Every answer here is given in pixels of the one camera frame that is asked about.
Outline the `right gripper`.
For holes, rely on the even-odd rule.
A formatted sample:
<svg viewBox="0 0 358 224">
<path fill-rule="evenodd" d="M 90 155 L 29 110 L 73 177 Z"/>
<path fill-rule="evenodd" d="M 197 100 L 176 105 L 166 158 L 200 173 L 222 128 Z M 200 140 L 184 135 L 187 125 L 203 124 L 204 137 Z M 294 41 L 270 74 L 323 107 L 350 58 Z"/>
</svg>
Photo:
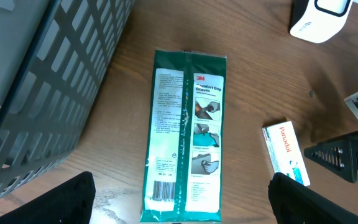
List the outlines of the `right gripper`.
<svg viewBox="0 0 358 224">
<path fill-rule="evenodd" d="M 358 119 L 358 92 L 344 99 Z M 304 156 L 350 182 L 357 182 L 358 131 L 321 141 L 307 147 Z"/>
</svg>

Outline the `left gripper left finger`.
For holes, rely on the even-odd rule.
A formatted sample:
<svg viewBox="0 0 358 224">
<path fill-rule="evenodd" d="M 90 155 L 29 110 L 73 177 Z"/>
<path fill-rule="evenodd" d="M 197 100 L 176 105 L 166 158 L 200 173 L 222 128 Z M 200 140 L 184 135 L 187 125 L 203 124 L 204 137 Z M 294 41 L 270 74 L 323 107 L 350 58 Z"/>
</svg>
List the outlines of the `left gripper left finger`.
<svg viewBox="0 0 358 224">
<path fill-rule="evenodd" d="M 0 217 L 0 224 L 88 224 L 96 187 L 91 172 L 82 172 L 25 205 Z"/>
</svg>

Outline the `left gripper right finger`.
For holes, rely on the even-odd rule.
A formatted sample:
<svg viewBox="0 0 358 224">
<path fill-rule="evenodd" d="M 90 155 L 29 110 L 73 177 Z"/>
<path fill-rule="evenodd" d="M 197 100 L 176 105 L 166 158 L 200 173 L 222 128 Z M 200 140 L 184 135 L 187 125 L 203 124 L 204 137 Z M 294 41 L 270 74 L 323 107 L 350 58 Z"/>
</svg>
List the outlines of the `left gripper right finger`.
<svg viewBox="0 0 358 224">
<path fill-rule="evenodd" d="M 268 185 L 268 199 L 280 224 L 358 223 L 357 215 L 280 172 Z"/>
</svg>

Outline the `white green box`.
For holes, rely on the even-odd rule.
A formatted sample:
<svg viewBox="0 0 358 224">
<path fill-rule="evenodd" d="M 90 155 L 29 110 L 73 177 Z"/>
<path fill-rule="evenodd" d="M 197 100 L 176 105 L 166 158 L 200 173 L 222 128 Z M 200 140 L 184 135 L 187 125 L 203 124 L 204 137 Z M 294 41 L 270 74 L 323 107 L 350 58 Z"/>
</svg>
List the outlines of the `white green box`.
<svg viewBox="0 0 358 224">
<path fill-rule="evenodd" d="M 262 128 L 275 173 L 280 172 L 305 187 L 310 186 L 306 166 L 291 121 Z"/>
</svg>

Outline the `large green box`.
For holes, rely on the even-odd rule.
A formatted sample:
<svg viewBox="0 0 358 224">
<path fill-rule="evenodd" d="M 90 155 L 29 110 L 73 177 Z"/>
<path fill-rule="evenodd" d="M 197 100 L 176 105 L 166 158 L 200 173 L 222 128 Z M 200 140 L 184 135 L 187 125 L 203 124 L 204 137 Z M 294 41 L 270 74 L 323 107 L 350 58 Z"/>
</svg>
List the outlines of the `large green box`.
<svg viewBox="0 0 358 224">
<path fill-rule="evenodd" d="M 142 223 L 221 222 L 227 58 L 157 50 Z"/>
</svg>

